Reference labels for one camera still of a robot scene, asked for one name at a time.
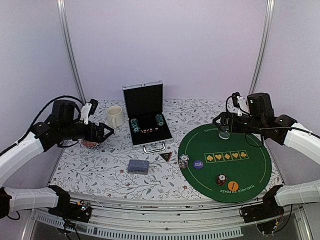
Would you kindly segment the clear dealer button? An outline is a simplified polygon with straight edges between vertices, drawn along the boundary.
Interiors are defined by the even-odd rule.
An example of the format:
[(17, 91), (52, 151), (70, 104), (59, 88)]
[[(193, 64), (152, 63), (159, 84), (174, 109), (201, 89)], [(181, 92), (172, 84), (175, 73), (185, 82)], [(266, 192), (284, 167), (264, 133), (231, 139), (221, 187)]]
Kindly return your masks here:
[(220, 131), (218, 133), (218, 136), (222, 139), (222, 140), (228, 140), (230, 138), (230, 133), (229, 131)]

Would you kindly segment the purple small blind button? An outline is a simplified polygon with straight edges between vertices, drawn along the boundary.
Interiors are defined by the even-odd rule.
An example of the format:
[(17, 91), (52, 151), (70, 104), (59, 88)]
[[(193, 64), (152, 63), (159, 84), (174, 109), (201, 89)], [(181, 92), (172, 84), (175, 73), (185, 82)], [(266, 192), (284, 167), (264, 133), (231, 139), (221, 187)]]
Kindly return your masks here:
[(196, 160), (193, 162), (193, 167), (197, 170), (202, 169), (204, 167), (204, 163), (201, 160)]

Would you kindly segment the aluminium poker case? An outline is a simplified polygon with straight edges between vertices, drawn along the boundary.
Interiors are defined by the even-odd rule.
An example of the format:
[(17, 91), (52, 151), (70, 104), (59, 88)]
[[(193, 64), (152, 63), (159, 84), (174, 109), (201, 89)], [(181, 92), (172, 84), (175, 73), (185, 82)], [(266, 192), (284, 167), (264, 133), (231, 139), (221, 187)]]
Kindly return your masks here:
[[(173, 139), (166, 118), (164, 116), (164, 85), (161, 80), (124, 85), (122, 87), (125, 109), (132, 146), (142, 149), (146, 154), (162, 152), (166, 149), (166, 142)], [(161, 114), (164, 125), (158, 126), (155, 116)], [(151, 133), (134, 133), (131, 119), (137, 119), (140, 130), (158, 128)]]

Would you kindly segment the orange poker chip stack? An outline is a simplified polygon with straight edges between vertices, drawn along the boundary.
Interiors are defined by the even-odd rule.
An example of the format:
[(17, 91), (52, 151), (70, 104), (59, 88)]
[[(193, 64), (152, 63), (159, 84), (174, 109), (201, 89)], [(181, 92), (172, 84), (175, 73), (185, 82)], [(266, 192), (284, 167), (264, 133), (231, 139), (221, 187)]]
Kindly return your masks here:
[(218, 186), (223, 186), (226, 182), (226, 176), (224, 174), (219, 174), (216, 178), (216, 184)]

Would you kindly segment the blue playing card deck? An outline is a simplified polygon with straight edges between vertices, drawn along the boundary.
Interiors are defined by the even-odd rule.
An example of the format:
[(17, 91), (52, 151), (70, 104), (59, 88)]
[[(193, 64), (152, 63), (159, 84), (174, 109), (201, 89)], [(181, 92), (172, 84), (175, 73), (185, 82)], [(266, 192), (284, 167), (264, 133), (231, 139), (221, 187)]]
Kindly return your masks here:
[(147, 175), (150, 162), (147, 160), (131, 159), (128, 163), (127, 171), (130, 174)]

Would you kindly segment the orange big blind button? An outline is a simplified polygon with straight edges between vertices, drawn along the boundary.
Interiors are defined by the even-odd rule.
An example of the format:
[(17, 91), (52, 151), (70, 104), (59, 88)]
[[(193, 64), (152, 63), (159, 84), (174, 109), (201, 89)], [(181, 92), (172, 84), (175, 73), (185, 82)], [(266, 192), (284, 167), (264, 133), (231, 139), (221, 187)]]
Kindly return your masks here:
[(227, 187), (231, 192), (236, 192), (239, 189), (239, 184), (236, 181), (230, 181)]

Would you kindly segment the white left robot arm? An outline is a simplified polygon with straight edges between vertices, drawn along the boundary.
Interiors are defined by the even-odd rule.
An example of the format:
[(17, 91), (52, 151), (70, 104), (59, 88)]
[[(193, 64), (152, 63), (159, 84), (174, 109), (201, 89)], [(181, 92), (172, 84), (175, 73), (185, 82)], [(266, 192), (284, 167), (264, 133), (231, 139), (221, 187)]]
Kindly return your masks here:
[(102, 122), (85, 124), (76, 121), (61, 126), (36, 123), (24, 140), (15, 142), (13, 147), (0, 155), (0, 217), (4, 218), (19, 210), (38, 208), (48, 208), (52, 214), (63, 218), (84, 212), (85, 207), (72, 204), (70, 195), (56, 185), (17, 189), (6, 187), (4, 183), (27, 162), (64, 140), (102, 143), (113, 133), (114, 129)]

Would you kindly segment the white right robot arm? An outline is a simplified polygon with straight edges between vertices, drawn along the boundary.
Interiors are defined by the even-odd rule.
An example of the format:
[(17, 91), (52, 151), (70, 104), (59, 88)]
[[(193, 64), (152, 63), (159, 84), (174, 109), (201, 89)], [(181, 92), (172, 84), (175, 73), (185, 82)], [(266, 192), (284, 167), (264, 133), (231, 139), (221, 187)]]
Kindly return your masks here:
[[(216, 116), (212, 123), (222, 132), (222, 139), (229, 133), (257, 134), (263, 140), (272, 140), (286, 148), (284, 153), (271, 149), (278, 160), (284, 159), (279, 167), (288, 167), (290, 157), (301, 157), (309, 167), (320, 167), (320, 137), (288, 115), (278, 117), (271, 113), (238, 116), (224, 111)], [(320, 177), (304, 177), (302, 182), (289, 181), (277, 185), (263, 196), (258, 213), (269, 218), (278, 209), (295, 204), (313, 204), (320, 201)]]

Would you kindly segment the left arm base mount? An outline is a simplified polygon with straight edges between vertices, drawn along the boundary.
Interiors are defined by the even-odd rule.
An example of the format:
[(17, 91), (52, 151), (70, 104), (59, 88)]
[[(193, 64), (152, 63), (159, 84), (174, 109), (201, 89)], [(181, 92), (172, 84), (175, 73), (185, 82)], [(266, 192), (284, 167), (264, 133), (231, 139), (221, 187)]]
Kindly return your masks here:
[(59, 196), (56, 207), (48, 208), (48, 213), (63, 219), (88, 223), (92, 214), (91, 203), (80, 200), (76, 203), (70, 202), (70, 196)]

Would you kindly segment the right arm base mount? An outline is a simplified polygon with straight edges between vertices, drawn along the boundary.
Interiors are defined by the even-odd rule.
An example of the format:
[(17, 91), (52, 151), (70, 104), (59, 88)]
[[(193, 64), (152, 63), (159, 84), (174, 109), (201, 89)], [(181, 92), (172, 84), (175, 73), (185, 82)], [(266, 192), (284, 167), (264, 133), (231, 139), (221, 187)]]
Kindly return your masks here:
[(262, 203), (249, 204), (241, 207), (239, 210), (239, 214), (243, 217), (245, 223), (278, 217), (278, 219), (274, 219), (271, 222), (259, 223), (257, 225), (257, 229), (263, 235), (271, 235), (276, 232), (284, 213), (284, 208), (276, 203), (275, 194), (269, 192), (263, 196)]

